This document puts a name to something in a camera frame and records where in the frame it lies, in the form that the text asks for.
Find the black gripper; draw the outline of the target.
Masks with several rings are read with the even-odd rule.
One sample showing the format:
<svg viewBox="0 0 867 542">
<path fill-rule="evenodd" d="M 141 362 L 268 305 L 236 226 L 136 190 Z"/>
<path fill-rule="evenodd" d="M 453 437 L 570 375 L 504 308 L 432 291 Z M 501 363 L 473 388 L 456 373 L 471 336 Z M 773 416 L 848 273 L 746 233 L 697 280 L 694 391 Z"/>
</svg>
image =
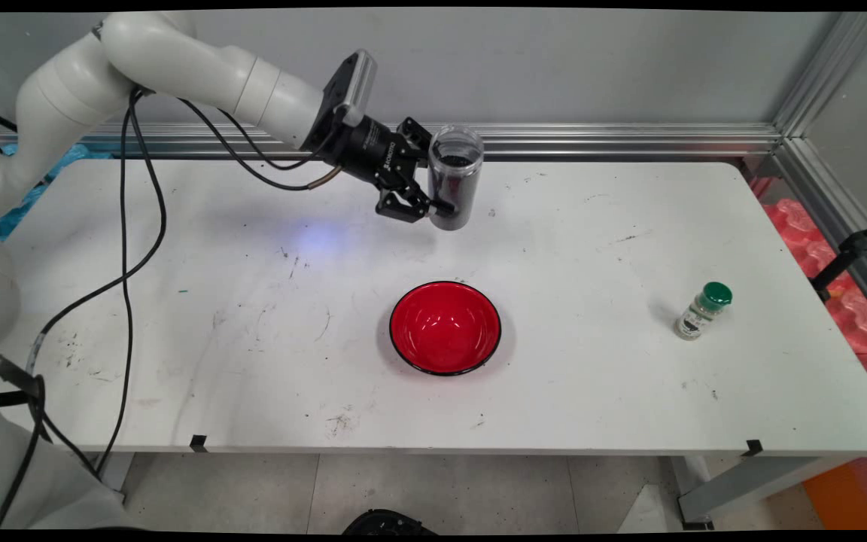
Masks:
<svg viewBox="0 0 867 542">
<path fill-rule="evenodd" d="M 411 224 L 431 214 L 454 215 L 453 203 L 430 198 L 414 178 L 416 169 L 429 162 L 430 131 L 412 117 L 395 131 L 368 116 L 353 127 L 337 117 L 334 112 L 324 114 L 324 162 L 372 183 L 379 192 L 376 214 Z"/>
</svg>

